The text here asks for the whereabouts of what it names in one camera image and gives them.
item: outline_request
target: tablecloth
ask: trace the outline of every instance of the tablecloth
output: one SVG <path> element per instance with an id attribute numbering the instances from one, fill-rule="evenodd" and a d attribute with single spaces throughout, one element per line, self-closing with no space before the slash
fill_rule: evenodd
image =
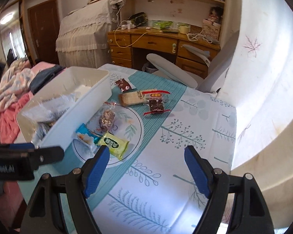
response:
<path id="1" fill-rule="evenodd" d="M 111 156 L 97 191 L 87 200 L 103 234 L 192 233 L 207 199 L 202 195 L 184 161 L 184 148 L 193 145 L 213 167 L 230 172 L 236 137 L 236 110 L 210 94 L 145 72 L 116 65 L 110 71 L 112 96 L 118 101 L 120 89 L 114 82 L 129 79 L 138 90 L 171 92 L 165 108 L 172 111 L 143 116 L 148 107 L 117 106 L 113 133 L 130 141 L 123 161 Z M 102 109 L 87 123 L 97 126 Z M 63 161 L 42 166 L 35 180 L 19 182 L 28 202 L 43 173 L 63 175 L 81 167 L 91 152 L 77 140 L 66 149 Z M 74 225 L 66 196 L 61 195 L 69 232 Z"/>

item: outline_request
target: green package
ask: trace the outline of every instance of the green package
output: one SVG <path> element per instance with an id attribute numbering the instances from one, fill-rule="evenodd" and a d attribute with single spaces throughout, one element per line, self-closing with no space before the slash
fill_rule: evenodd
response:
<path id="1" fill-rule="evenodd" d="M 119 160 L 123 159 L 124 153 L 127 150 L 127 145 L 129 141 L 125 141 L 117 138 L 116 136 L 106 132 L 98 142 L 98 145 L 106 145 L 108 146 L 110 153 L 117 157 Z"/>

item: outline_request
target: screw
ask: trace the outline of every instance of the screw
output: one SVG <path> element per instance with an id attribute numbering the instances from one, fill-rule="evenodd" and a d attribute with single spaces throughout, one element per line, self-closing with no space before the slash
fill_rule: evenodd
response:
<path id="1" fill-rule="evenodd" d="M 74 174 L 79 174 L 79 173 L 81 173 L 81 169 L 80 169 L 80 168 L 75 168 L 75 169 L 73 170 L 73 173 L 74 173 Z"/>
<path id="2" fill-rule="evenodd" d="M 249 180 L 252 180 L 252 179 L 253 179 L 253 175 L 250 174 L 250 173 L 245 174 L 245 177 L 246 177 L 247 179 L 249 179 Z"/>
<path id="3" fill-rule="evenodd" d="M 49 173 L 45 173 L 45 174 L 43 174 L 43 175 L 42 175 L 42 179 L 48 179 L 48 178 L 49 178 L 49 176 L 50 176 L 50 174 L 49 174 Z"/>
<path id="4" fill-rule="evenodd" d="M 215 174 L 218 174 L 218 175 L 219 175 L 219 174 L 222 174 L 222 170 L 221 170 L 220 168 L 215 168 L 215 169 L 214 169 L 214 173 L 215 173 Z"/>

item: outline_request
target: white chair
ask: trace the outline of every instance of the white chair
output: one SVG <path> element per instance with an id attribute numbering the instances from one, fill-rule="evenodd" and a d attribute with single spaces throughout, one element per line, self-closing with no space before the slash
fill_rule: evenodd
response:
<path id="1" fill-rule="evenodd" d="M 189 52 L 200 57 L 208 66 L 208 76 L 205 79 L 182 70 L 157 54 L 148 54 L 147 60 L 158 69 L 153 73 L 154 75 L 183 83 L 202 92 L 212 93 L 216 92 L 224 84 L 226 72 L 231 64 L 238 38 L 239 32 L 235 32 L 211 62 L 208 59 L 209 54 L 207 52 L 191 45 L 183 45 Z"/>

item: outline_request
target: wrapped biscuit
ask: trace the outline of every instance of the wrapped biscuit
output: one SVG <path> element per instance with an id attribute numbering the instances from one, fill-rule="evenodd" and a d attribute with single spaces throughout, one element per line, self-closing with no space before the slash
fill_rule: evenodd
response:
<path id="1" fill-rule="evenodd" d="M 134 92 L 126 92 L 123 94 L 118 95 L 119 102 L 122 106 L 128 106 L 128 105 L 138 105 L 142 104 L 144 102 L 144 95 L 142 94 L 142 90 L 134 91 Z"/>
<path id="2" fill-rule="evenodd" d="M 129 141 L 119 139 L 109 132 L 106 132 L 99 140 L 98 145 L 108 146 L 110 153 L 119 160 L 122 160 L 124 153 L 127 150 L 128 143 Z"/>

